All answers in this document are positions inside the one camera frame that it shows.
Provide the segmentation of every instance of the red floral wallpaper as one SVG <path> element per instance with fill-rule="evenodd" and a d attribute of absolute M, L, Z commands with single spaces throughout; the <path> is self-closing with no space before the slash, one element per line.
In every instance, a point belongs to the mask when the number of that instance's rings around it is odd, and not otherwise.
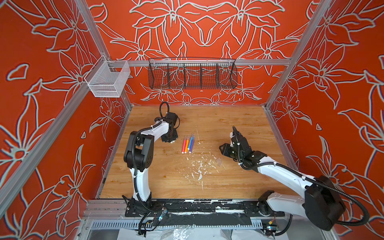
<path fill-rule="evenodd" d="M 73 0 L 0 1 L 0 26 L 1 187 L 100 55 Z M 126 113 L 120 98 L 88 93 L 0 220 L 0 239 L 73 238 Z"/>
<path fill-rule="evenodd" d="M 0 187 L 100 57 L 74 2 L 0 3 Z"/>
<path fill-rule="evenodd" d="M 89 92 L 0 220 L 0 238 L 73 239 L 126 113 L 122 100 Z"/>
<path fill-rule="evenodd" d="M 114 60 L 155 57 L 289 58 L 318 1 L 87 0 Z M 240 67 L 233 90 L 151 90 L 144 67 L 131 69 L 131 102 L 263 104 L 283 66 Z"/>
<path fill-rule="evenodd" d="M 384 238 L 384 2 L 334 0 L 271 112 L 299 170 L 329 177 L 369 210 L 341 239 Z M 361 218 L 344 201 L 343 220 Z"/>

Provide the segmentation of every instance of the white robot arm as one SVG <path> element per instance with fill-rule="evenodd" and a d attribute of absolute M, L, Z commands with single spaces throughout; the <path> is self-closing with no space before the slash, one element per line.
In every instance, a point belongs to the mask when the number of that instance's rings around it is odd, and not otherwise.
<path fill-rule="evenodd" d="M 295 171 L 280 164 L 260 151 L 252 151 L 248 141 L 235 127 L 230 133 L 231 143 L 221 145 L 224 156 L 233 158 L 245 170 L 267 175 L 294 190 L 298 196 L 265 192 L 258 199 L 259 213 L 265 216 L 273 212 L 288 212 L 308 218 L 315 226 L 329 231 L 335 223 L 349 226 L 364 225 L 369 220 L 367 209 L 352 196 L 335 189 L 332 181 L 321 176 Z M 346 207 L 340 195 L 356 203 L 363 211 L 363 218 L 356 222 L 338 221 Z"/>
<path fill-rule="evenodd" d="M 154 125 L 137 132 L 131 132 L 124 154 L 124 161 L 130 168 L 134 183 L 134 194 L 132 198 L 136 201 L 146 203 L 148 208 L 151 206 L 148 168 L 153 160 L 154 142 L 161 137 L 163 142 L 173 143 L 178 138 L 175 124 L 179 117 L 175 113 L 170 113 L 169 105 L 168 103 L 166 104 L 168 111 L 165 117 L 162 116 L 160 111 L 161 117 L 155 119 Z"/>

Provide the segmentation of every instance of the metal extrusion bar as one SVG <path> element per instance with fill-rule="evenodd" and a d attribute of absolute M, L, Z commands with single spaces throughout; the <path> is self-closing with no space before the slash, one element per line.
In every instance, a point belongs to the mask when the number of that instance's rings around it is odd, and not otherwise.
<path fill-rule="evenodd" d="M 0 218 L 2 218 L 19 194 L 20 190 L 32 175 L 46 152 L 59 136 L 73 113 L 76 111 L 84 97 L 88 94 L 89 88 L 86 83 L 80 85 L 79 89 L 61 110 L 47 131 L 41 136 L 36 145 L 28 153 L 25 159 L 17 167 L 16 171 L 0 189 Z"/>
<path fill-rule="evenodd" d="M 103 175 L 103 179 L 102 179 L 102 181 L 100 183 L 100 186 L 99 186 L 99 188 L 97 190 L 97 193 L 96 193 L 96 198 L 100 197 L 101 191 L 103 190 L 105 179 L 108 176 L 109 169 L 111 168 L 113 159 L 115 158 L 116 152 L 117 152 L 119 144 L 120 144 L 121 137 L 122 137 L 122 135 L 124 133 L 125 126 L 127 125 L 128 118 L 129 118 L 129 115 L 130 115 L 131 110 L 132 110 L 132 105 L 131 105 L 131 103 L 130 103 L 130 101 L 128 99 L 128 96 L 127 96 L 127 93 L 125 92 L 125 90 L 122 91 L 120 97 L 124 101 L 124 104 L 125 104 L 125 106 L 127 108 L 127 113 L 126 113 L 126 115 L 124 117 L 123 122 L 121 123 L 121 128 L 120 128 L 120 131 L 119 131 L 119 135 L 118 135 L 118 137 L 116 139 L 115 145 L 113 146 L 113 150 L 111 152 L 111 155 L 109 156 L 108 164 L 107 164 L 107 167 L 105 169 L 105 172 L 104 172 L 104 175 Z"/>
<path fill-rule="evenodd" d="M 83 17 L 83 20 L 85 24 L 88 27 L 89 33 L 92 36 L 93 41 L 96 44 L 96 47 L 98 48 L 100 55 L 104 55 L 107 60 L 111 60 L 111 56 L 109 55 L 107 46 L 104 43 L 103 38 L 101 37 L 101 34 L 98 30 L 98 27 L 93 20 L 93 16 L 91 14 L 91 11 L 89 10 L 88 4 L 85 0 L 75 0 L 75 3 L 77 5 L 77 8 Z"/>
<path fill-rule="evenodd" d="M 167 60 L 167 63 L 185 63 L 183 60 Z M 131 67 L 148 67 L 149 62 L 147 60 L 128 60 L 129 66 Z M 109 62 L 109 66 L 112 68 L 122 68 L 124 66 L 125 61 L 111 61 Z M 237 66 L 281 66 L 281 65 L 289 65 L 291 63 L 290 58 L 286 59 L 237 59 Z"/>
<path fill-rule="evenodd" d="M 265 106 L 263 107 L 263 109 L 264 109 L 265 115 L 268 119 L 269 125 L 271 126 L 273 135 L 275 136 L 276 141 L 279 144 L 279 147 L 280 147 L 281 152 L 285 158 L 285 161 L 287 162 L 288 167 L 290 167 L 296 171 L 299 171 L 299 169 L 297 168 L 297 166 L 295 164 L 295 161 L 292 158 L 291 153 L 289 152 L 287 145 L 284 142 L 283 137 L 281 136 L 279 128 L 277 127 L 276 122 L 275 122 L 271 112 Z"/>
<path fill-rule="evenodd" d="M 190 215 L 190 213 L 201 214 L 206 213 L 244 213 L 244 202 L 254 202 L 257 199 L 153 199 L 153 201 L 163 201 L 163 202 L 180 202 L 173 203 L 173 205 L 178 205 L 180 210 L 171 209 L 169 213 L 176 215 Z M 195 205 L 201 206 L 199 210 L 196 210 Z M 125 212 L 127 210 L 127 204 L 122 199 L 95 199 L 89 200 L 86 210 L 84 211 L 83 219 L 128 219 L 131 217 L 125 217 Z M 270 219 L 273 217 L 263 217 L 259 213 L 254 213 L 253 217 L 258 219 Z M 277 212 L 275 215 L 277 218 L 284 218 L 285 214 L 283 212 Z"/>
<path fill-rule="evenodd" d="M 293 51 L 290 64 L 284 69 L 283 74 L 280 76 L 279 80 L 277 81 L 274 87 L 274 91 L 270 94 L 269 98 L 266 101 L 266 107 L 268 109 L 271 109 L 272 103 L 275 101 L 277 94 L 280 92 L 280 89 L 283 87 L 284 82 L 288 78 L 289 74 L 291 74 L 294 66 L 299 60 L 301 54 L 303 53 L 305 46 L 314 34 L 316 27 L 319 25 L 320 20 L 323 18 L 331 2 L 332 0 L 323 0 L 320 1 L 320 4 L 317 6 L 315 13 L 310 19 L 307 28 L 305 29 L 303 35 L 301 36 L 301 39 L 299 40 L 295 50 Z"/>

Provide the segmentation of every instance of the aluminum frame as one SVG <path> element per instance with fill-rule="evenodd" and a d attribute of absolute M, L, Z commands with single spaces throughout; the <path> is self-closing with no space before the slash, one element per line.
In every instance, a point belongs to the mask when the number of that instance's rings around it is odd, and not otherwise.
<path fill-rule="evenodd" d="M 275 101 L 277 94 L 280 92 L 281 88 L 284 85 L 284 82 L 287 80 L 289 74 L 292 72 L 294 67 L 297 64 L 301 54 L 303 53 L 305 46 L 309 42 L 310 38 L 314 34 L 316 27 L 319 25 L 320 20 L 324 17 L 326 10 L 329 8 L 332 0 L 322 0 L 317 6 L 315 13 L 308 22 L 308 26 L 305 28 L 303 35 L 301 36 L 295 50 L 293 51 L 290 64 L 284 69 L 282 75 L 278 79 L 274 91 L 270 94 L 266 101 L 266 107 L 271 109 L 273 102 Z"/>
<path fill-rule="evenodd" d="M 128 99 L 127 93 L 124 90 L 121 93 L 120 97 L 123 99 L 123 101 L 125 103 L 125 106 L 127 107 L 127 114 L 124 117 L 124 121 L 121 123 L 121 128 L 120 128 L 120 131 L 119 131 L 119 135 L 118 135 L 118 137 L 116 139 L 115 145 L 113 146 L 113 150 L 112 150 L 111 156 L 109 157 L 107 167 L 105 169 L 105 172 L 104 172 L 103 178 L 101 180 L 100 186 L 99 186 L 99 188 L 97 190 L 97 193 L 96 193 L 96 198 L 97 199 L 100 197 L 101 191 L 103 190 L 103 187 L 104 187 L 104 184 L 105 184 L 105 180 L 106 180 L 106 178 L 108 176 L 109 170 L 111 169 L 111 165 L 113 163 L 113 159 L 115 158 L 116 152 L 117 152 L 119 144 L 120 144 L 120 140 L 121 140 L 122 135 L 124 133 L 125 126 L 127 125 L 128 118 L 129 118 L 129 115 L 131 114 L 131 110 L 132 110 L 132 107 L 133 107 L 132 104 L 130 103 L 129 99 Z"/>
<path fill-rule="evenodd" d="M 89 33 L 92 36 L 94 43 L 96 44 L 97 49 L 99 50 L 100 55 L 104 55 L 107 60 L 111 60 L 107 46 L 104 43 L 103 38 L 98 30 L 96 22 L 93 19 L 91 11 L 89 10 L 88 4 L 85 0 L 75 0 L 76 6 L 83 17 L 85 25 L 87 25 Z"/>
<path fill-rule="evenodd" d="M 256 199 L 232 199 L 234 202 L 241 202 L 241 201 L 247 201 L 247 200 L 256 200 Z M 129 222 L 137 222 L 140 220 L 141 217 L 125 217 L 125 208 L 126 203 L 122 199 L 98 199 L 98 200 L 90 200 L 89 204 L 87 205 L 87 208 L 84 212 L 81 224 L 78 229 L 78 240 L 86 240 L 88 239 L 89 234 L 91 233 L 92 227 L 94 225 L 94 222 L 100 222 L 105 220 L 105 222 L 111 222 L 114 220 L 115 225 L 113 225 L 112 228 L 115 228 L 116 225 L 119 225 L 119 222 L 121 221 L 129 221 Z M 286 214 L 285 217 L 276 217 L 277 219 L 285 219 L 287 220 L 287 216 L 289 214 Z M 253 224 L 257 220 L 262 219 L 270 219 L 271 217 L 250 217 L 253 227 L 255 225 Z M 305 219 L 301 216 L 294 216 L 293 220 L 300 220 Z M 193 227 L 220 227 L 220 226 L 193 226 Z M 339 240 L 337 234 L 335 234 L 334 229 L 331 231 L 322 231 L 322 234 L 320 232 L 320 235 L 325 240 Z"/>
<path fill-rule="evenodd" d="M 287 145 L 284 142 L 283 137 L 281 136 L 279 128 L 277 127 L 276 122 L 275 122 L 270 110 L 267 109 L 265 106 L 263 106 L 263 109 L 264 109 L 264 113 L 268 119 L 269 125 L 271 126 L 273 135 L 275 136 L 276 141 L 279 144 L 280 150 L 284 156 L 285 162 L 287 163 L 288 167 L 290 167 L 296 171 L 299 171 L 299 169 L 297 168 L 297 166 L 295 164 L 295 161 L 292 158 L 291 153 L 289 152 Z"/>
<path fill-rule="evenodd" d="M 0 188 L 0 218 L 4 216 L 8 207 L 35 171 L 40 161 L 43 159 L 88 92 L 88 85 L 82 83 L 55 120 L 53 120 L 49 128 L 41 136 L 36 145 L 17 167 L 15 172 L 6 181 L 3 187 Z"/>
<path fill-rule="evenodd" d="M 127 60 L 131 67 L 148 67 L 148 60 Z M 177 63 L 177 60 L 167 60 L 168 63 Z M 124 66 L 125 61 L 110 61 L 109 66 L 111 68 L 121 68 Z M 291 63 L 290 58 L 286 59 L 236 59 L 236 66 L 276 66 L 276 65 L 289 65 Z"/>

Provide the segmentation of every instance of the wire mesh basket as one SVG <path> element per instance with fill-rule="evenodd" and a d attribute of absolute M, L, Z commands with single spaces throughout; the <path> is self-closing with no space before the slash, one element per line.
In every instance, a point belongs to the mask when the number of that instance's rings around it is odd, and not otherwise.
<path fill-rule="evenodd" d="M 231 89 L 237 86 L 235 59 L 151 58 L 151 89 Z"/>
<path fill-rule="evenodd" d="M 124 63 L 120 72 L 116 71 L 113 67 L 109 67 L 109 62 L 110 61 L 107 61 L 104 56 L 101 56 L 84 78 L 95 97 L 120 97 L 131 73 L 127 61 Z"/>

